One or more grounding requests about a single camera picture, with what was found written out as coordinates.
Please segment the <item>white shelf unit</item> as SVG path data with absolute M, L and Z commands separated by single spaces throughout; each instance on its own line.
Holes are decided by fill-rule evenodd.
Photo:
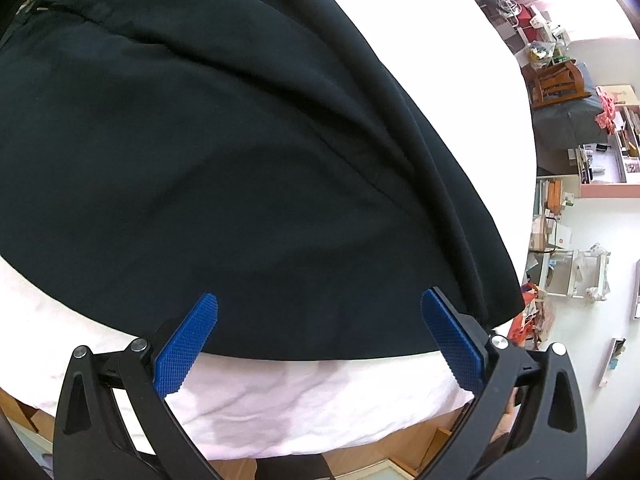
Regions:
M 598 242 L 589 246 L 574 243 L 580 231 L 572 220 L 579 192 L 578 177 L 536 179 L 526 273 L 546 297 L 594 304 L 610 293 L 611 253 Z

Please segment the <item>pink bed blanket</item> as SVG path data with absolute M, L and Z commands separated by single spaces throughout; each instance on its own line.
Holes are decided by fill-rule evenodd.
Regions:
M 520 287 L 536 162 L 518 61 L 473 0 L 334 1 L 469 178 Z M 143 334 L 67 307 L 1 255 L 1 387 L 14 398 L 54 414 L 76 347 L 117 351 Z M 168 403 L 207 458 L 236 460 L 363 445 L 460 408 L 468 397 L 435 346 L 313 361 L 237 358 L 205 347 Z

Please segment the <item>wooden chair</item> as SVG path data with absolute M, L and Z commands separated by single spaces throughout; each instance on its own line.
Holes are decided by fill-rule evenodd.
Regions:
M 521 69 L 529 104 L 533 110 L 570 101 L 587 99 L 584 76 L 574 60 L 535 70 L 530 64 Z

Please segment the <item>black pants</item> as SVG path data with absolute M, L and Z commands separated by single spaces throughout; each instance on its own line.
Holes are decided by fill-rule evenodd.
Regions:
M 523 307 L 495 223 L 334 0 L 2 0 L 1 255 L 140 335 L 206 292 L 206 351 L 430 352 L 439 288 Z

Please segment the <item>grey sofa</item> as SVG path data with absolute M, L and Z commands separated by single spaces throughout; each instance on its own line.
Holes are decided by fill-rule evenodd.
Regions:
M 601 128 L 596 117 L 604 112 L 588 67 L 577 62 L 590 96 L 532 110 L 536 142 L 548 150 L 568 150 L 585 144 L 608 142 L 608 128 Z

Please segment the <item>red plastic bag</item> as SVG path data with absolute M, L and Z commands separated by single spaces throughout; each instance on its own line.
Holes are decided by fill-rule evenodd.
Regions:
M 548 339 L 554 314 L 547 308 L 547 294 L 535 283 L 528 281 L 521 286 L 524 310 L 509 327 L 506 339 L 527 350 L 539 350 Z

